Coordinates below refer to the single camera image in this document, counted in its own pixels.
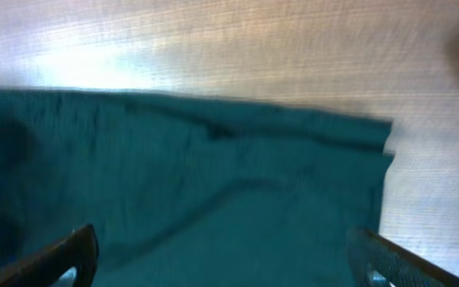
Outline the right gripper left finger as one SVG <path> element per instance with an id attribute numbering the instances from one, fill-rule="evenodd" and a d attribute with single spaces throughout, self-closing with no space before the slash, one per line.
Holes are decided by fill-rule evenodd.
<path id="1" fill-rule="evenodd" d="M 99 245 L 92 224 L 74 230 L 35 254 L 0 269 L 0 287 L 42 287 L 76 271 L 72 287 L 90 287 L 97 271 Z"/>

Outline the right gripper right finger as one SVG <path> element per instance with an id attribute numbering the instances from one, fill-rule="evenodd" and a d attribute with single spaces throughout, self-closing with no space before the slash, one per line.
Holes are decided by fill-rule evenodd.
<path id="1" fill-rule="evenodd" d="M 352 230 L 347 256 L 357 287 L 459 287 L 459 277 L 369 230 Z"/>

